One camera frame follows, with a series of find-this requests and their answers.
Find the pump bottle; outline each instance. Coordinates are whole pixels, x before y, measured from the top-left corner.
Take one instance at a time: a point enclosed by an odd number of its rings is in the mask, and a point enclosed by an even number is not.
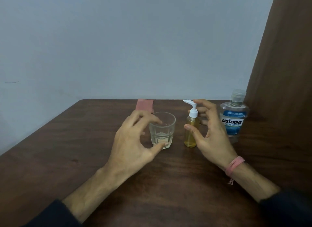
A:
[[[186,123],[190,124],[198,129],[199,127],[199,118],[197,117],[198,111],[196,109],[197,104],[194,103],[192,100],[185,99],[183,102],[188,103],[193,106],[190,110],[189,116],[186,118]],[[189,130],[185,130],[184,134],[184,145],[187,147],[195,147],[196,141]]]

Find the drinking glass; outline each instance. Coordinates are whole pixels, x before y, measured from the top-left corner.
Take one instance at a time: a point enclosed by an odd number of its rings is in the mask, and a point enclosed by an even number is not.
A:
[[[168,142],[169,144],[163,149],[169,148],[172,143],[176,118],[167,112],[156,112],[154,115],[162,121],[162,124],[150,123],[149,131],[152,143],[156,145],[160,142]]]

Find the pink thread bracelet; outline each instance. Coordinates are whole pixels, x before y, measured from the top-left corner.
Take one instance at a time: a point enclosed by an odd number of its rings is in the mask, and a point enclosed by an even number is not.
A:
[[[233,170],[239,166],[241,163],[243,163],[245,160],[243,157],[238,156],[236,157],[229,165],[228,167],[225,169],[225,174],[229,177],[231,177],[231,174],[233,172]],[[231,180],[229,181],[229,184],[233,185],[233,179],[231,178]]]

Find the hand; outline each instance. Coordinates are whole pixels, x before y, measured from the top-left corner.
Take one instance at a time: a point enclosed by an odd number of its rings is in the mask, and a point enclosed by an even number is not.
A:
[[[204,138],[197,128],[189,124],[185,124],[184,128],[192,132],[202,154],[210,162],[225,170],[237,154],[229,141],[224,124],[219,119],[216,105],[205,99],[195,99],[194,102],[204,106],[198,107],[197,110],[199,117],[208,119],[200,121],[202,125],[208,126],[207,135]]]
[[[159,143],[150,149],[141,144],[140,136],[150,122],[162,124],[159,118],[147,111],[133,111],[117,131],[105,166],[127,179],[151,162],[167,143]]]

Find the clear bottle cap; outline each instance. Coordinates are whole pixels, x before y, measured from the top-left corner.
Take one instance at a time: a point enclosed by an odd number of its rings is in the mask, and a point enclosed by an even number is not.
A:
[[[244,102],[245,96],[246,96],[246,91],[244,91],[243,89],[235,89],[235,90],[233,90],[233,93],[231,96],[231,101],[237,102],[237,103],[242,103],[242,102]]]

